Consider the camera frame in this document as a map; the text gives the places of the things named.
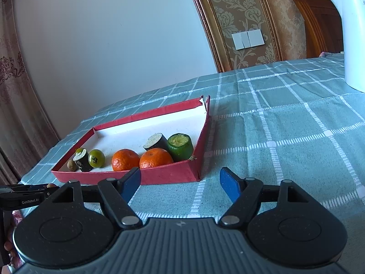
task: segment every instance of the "orange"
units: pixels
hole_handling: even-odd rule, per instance
[[[118,150],[112,157],[113,171],[130,170],[139,166],[139,156],[130,149]]]
[[[168,163],[173,163],[171,155],[162,148],[153,148],[146,151],[139,161],[139,167],[152,168],[162,165],[167,165]]]

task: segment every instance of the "metal screw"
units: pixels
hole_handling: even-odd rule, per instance
[[[125,216],[122,218],[122,224],[124,225],[136,225],[139,222],[139,218],[136,216]]]
[[[227,215],[222,217],[221,221],[224,225],[235,225],[240,222],[240,219],[234,215]]]

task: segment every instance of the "curtain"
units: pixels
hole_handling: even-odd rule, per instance
[[[14,184],[58,142],[24,67],[12,0],[0,6],[0,184]]]

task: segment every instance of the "kettle spout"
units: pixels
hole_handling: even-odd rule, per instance
[[[331,0],[332,3],[335,5],[335,7],[337,8],[338,13],[340,14],[341,18],[342,18],[342,2],[341,0]]]

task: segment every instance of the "wooden chair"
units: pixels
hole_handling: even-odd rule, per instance
[[[293,0],[304,18],[307,58],[344,50],[341,17],[331,0]]]

